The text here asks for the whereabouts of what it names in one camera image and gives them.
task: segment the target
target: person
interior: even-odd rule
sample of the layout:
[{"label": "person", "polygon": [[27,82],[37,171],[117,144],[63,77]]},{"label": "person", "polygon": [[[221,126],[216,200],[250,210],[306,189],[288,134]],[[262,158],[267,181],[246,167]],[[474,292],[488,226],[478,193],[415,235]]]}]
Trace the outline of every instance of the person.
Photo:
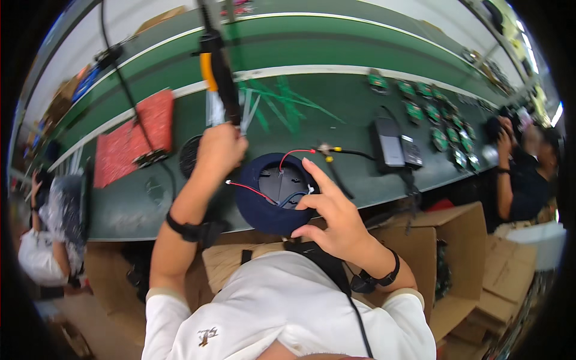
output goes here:
[{"label": "person", "polygon": [[[210,198],[247,147],[246,138],[230,123],[207,129],[196,167],[173,202],[170,217],[179,224],[202,223]],[[355,264],[375,279],[389,275],[398,264],[395,280],[377,289],[389,294],[382,307],[372,309],[344,295],[308,257],[274,251],[241,265],[211,303],[191,313],[184,278],[198,243],[184,241],[164,222],[150,265],[142,359],[367,358],[363,332],[374,358],[435,358],[423,298],[408,264],[401,258],[397,262],[395,253],[368,233],[354,204],[318,166],[306,158],[302,165],[321,194],[303,196],[296,209],[316,209],[328,228],[304,225],[292,238],[309,237],[333,259]]]},{"label": "person", "polygon": [[497,196],[495,207],[488,205],[488,212],[484,212],[488,232],[493,232],[501,223],[536,217],[549,198],[548,185],[554,180],[558,168],[560,135],[554,128],[535,129],[541,132],[541,136],[538,137],[539,144],[531,144],[529,150],[536,154],[532,156],[516,141],[510,120],[501,118],[500,121]]},{"label": "person", "polygon": [[18,262],[24,272],[37,285],[45,287],[67,286],[82,268],[82,250],[64,236],[43,231],[40,212],[46,205],[37,207],[36,195],[42,181],[37,181],[38,171],[32,175],[32,228],[25,231],[18,244]]}]

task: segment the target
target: black shirt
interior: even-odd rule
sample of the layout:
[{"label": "black shirt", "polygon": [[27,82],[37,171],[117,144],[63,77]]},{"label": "black shirt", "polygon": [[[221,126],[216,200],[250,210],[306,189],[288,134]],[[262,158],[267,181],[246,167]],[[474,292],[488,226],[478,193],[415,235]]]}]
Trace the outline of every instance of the black shirt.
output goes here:
[{"label": "black shirt", "polygon": [[538,215],[548,200],[548,181],[538,173],[538,160],[526,153],[519,146],[512,152],[510,162],[510,185],[512,187],[512,204],[508,220],[498,216],[497,180],[493,182],[493,195],[484,204],[486,226],[489,233],[504,222],[531,220]]}]

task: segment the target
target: red foam pad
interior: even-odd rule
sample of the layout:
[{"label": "red foam pad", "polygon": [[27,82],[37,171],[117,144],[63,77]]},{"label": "red foam pad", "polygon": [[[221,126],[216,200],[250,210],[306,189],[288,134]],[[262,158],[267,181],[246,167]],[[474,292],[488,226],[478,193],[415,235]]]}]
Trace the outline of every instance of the red foam pad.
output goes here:
[{"label": "red foam pad", "polygon": [[[153,94],[136,105],[154,150],[172,151],[174,98],[169,89]],[[150,152],[142,129],[128,121],[109,134],[98,136],[94,187],[103,188],[137,169],[132,162]]]}]

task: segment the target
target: red wire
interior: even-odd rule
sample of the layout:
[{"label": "red wire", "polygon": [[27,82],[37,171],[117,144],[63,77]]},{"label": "red wire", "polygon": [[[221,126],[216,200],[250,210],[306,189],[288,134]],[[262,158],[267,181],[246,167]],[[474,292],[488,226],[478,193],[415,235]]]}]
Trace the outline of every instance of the red wire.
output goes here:
[{"label": "red wire", "polygon": [[280,165],[278,166],[278,171],[282,172],[282,163],[284,162],[284,159],[290,154],[290,153],[295,153],[297,151],[306,151],[308,153],[312,153],[314,154],[316,152],[316,150],[314,149],[310,149],[310,150],[305,150],[305,149],[299,149],[299,150],[292,150],[292,151],[288,151],[284,157],[282,158],[282,160],[280,160]]},{"label": "red wire", "polygon": [[243,187],[243,188],[252,190],[253,192],[257,193],[258,195],[263,196],[263,197],[265,197],[266,199],[268,199],[271,203],[276,204],[276,205],[278,204],[276,201],[270,199],[269,197],[267,197],[266,195],[264,195],[264,194],[261,193],[260,191],[254,189],[253,187],[250,187],[250,186],[248,186],[248,185],[239,184],[239,183],[233,183],[232,181],[228,181],[227,184],[236,185],[236,186],[240,186],[240,187]]}]

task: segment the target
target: white shirt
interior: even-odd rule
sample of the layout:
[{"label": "white shirt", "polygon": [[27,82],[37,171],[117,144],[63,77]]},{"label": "white shirt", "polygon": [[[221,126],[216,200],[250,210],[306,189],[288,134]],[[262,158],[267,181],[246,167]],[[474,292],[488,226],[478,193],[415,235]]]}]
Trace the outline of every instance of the white shirt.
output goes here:
[{"label": "white shirt", "polygon": [[[434,337],[417,296],[399,294],[376,309],[354,304],[376,359],[435,359]],[[194,314],[175,296],[152,295],[146,320],[143,360],[249,360],[274,340],[298,357],[367,356],[347,296],[312,261],[288,251],[243,264],[212,303]]]},{"label": "white shirt", "polygon": [[[34,229],[21,236],[18,262],[26,274],[41,286],[62,286],[68,283],[52,252],[52,235]],[[65,243],[72,274],[82,267],[82,258],[73,244]]]}]

